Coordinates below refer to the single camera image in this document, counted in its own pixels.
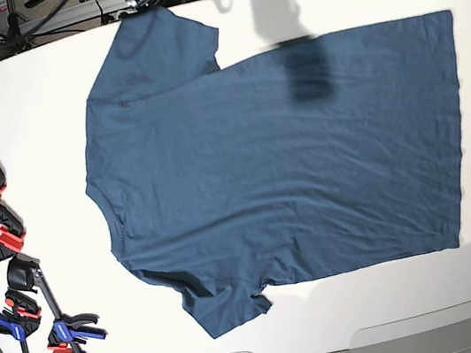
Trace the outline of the blue T-shirt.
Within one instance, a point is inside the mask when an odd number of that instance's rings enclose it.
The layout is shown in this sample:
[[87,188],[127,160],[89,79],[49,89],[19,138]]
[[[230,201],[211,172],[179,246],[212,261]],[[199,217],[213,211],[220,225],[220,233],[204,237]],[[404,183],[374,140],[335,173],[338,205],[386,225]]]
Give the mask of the blue T-shirt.
[[86,102],[86,193],[111,252],[212,337],[266,286],[459,247],[461,116],[447,10],[222,68],[217,28],[122,21]]

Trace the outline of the bottom blue red bar clamp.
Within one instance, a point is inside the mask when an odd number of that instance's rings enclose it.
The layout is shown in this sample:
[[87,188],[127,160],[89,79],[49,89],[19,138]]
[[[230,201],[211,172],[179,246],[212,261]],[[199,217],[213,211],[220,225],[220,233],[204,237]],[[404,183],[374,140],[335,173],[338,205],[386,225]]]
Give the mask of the bottom blue red bar clamp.
[[107,332],[102,328],[93,327],[98,323],[95,314],[77,314],[68,316],[58,306],[42,269],[35,268],[32,271],[35,285],[42,291],[50,311],[53,314],[53,325],[48,338],[48,349],[52,353],[87,353],[82,346],[90,340],[105,340]]

